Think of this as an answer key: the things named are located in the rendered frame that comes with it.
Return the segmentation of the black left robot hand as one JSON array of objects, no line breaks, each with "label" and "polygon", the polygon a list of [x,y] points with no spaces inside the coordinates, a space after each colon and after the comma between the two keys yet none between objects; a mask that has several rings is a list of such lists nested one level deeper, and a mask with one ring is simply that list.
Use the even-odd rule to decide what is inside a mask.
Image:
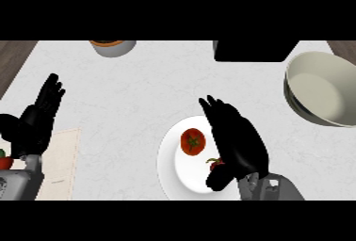
[{"label": "black left robot hand", "polygon": [[27,106],[21,117],[0,114],[0,137],[12,144],[13,159],[46,152],[64,93],[59,76],[52,73],[41,86],[36,103]]}]

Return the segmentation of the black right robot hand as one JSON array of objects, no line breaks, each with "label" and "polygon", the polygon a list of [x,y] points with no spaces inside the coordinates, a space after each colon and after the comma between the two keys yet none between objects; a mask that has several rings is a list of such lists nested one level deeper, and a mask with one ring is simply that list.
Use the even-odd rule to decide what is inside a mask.
[{"label": "black right robot hand", "polygon": [[257,130],[238,109],[211,96],[200,98],[200,104],[225,162],[211,170],[205,185],[214,191],[222,191],[234,179],[242,180],[253,173],[265,178],[270,158]]}]

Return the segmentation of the red tomato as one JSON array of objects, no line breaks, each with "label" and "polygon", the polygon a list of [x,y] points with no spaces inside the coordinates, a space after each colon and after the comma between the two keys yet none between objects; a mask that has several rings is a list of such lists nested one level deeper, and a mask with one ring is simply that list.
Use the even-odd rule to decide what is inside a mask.
[{"label": "red tomato", "polygon": [[180,149],[191,155],[198,155],[205,147],[205,137],[197,128],[189,128],[180,135]]}]

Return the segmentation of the white plate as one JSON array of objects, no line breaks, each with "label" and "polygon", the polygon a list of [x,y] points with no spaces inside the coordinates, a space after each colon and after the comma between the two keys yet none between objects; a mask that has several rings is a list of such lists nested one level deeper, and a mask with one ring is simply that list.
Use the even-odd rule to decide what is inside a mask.
[{"label": "white plate", "polygon": [[[197,128],[205,138],[204,149],[201,153],[194,156],[188,155],[180,148],[180,136],[191,128]],[[241,196],[236,181],[232,181],[225,190],[219,192],[214,192],[205,185],[211,165],[207,160],[219,156],[211,127],[205,116],[183,119],[171,127],[163,138],[157,156],[158,180],[170,200],[239,200]]]}]

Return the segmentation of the pale grey-white bowl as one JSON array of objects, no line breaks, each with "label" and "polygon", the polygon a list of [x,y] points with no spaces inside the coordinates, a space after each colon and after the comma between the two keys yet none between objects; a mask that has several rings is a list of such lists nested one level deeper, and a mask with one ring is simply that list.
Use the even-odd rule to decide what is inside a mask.
[{"label": "pale grey-white bowl", "polygon": [[356,128],[356,65],[346,59],[325,52],[299,54],[287,66],[284,95],[307,121]]}]

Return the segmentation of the red pepper with green stem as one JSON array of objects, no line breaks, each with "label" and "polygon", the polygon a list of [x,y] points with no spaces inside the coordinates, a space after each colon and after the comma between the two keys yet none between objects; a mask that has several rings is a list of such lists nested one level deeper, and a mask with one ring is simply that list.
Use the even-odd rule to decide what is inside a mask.
[{"label": "red pepper with green stem", "polygon": [[210,169],[214,169],[217,166],[223,165],[223,159],[222,158],[210,158],[207,160],[207,163],[210,164]]}]

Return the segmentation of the red vegetable with green stem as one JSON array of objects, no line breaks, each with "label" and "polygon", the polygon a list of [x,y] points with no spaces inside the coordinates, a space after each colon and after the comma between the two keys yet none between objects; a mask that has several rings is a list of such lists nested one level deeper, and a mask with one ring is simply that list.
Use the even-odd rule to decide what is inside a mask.
[{"label": "red vegetable with green stem", "polygon": [[13,159],[6,156],[6,152],[0,149],[0,169],[10,169],[13,164]]}]

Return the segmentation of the beige cutting board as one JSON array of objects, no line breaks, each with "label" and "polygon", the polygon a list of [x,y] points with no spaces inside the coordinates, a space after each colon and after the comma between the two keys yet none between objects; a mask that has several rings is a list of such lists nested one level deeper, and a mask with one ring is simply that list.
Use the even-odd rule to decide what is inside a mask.
[{"label": "beige cutting board", "polygon": [[52,134],[50,143],[41,156],[44,179],[37,193],[37,200],[70,200],[73,194],[75,161],[78,156],[80,129]]}]

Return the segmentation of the grey pot with orange rim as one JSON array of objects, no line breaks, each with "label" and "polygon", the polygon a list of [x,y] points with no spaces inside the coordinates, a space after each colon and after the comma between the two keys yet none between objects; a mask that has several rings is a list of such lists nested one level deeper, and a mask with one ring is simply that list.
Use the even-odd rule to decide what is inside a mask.
[{"label": "grey pot with orange rim", "polygon": [[136,45],[135,40],[115,40],[112,42],[90,42],[95,51],[104,57],[118,57],[126,55]]}]

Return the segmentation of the black flat appliance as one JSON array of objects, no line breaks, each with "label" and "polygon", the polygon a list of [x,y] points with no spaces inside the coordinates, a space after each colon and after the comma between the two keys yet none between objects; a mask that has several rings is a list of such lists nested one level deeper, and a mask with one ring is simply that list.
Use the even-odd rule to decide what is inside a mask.
[{"label": "black flat appliance", "polygon": [[297,44],[297,40],[214,40],[214,60],[219,62],[282,62]]}]

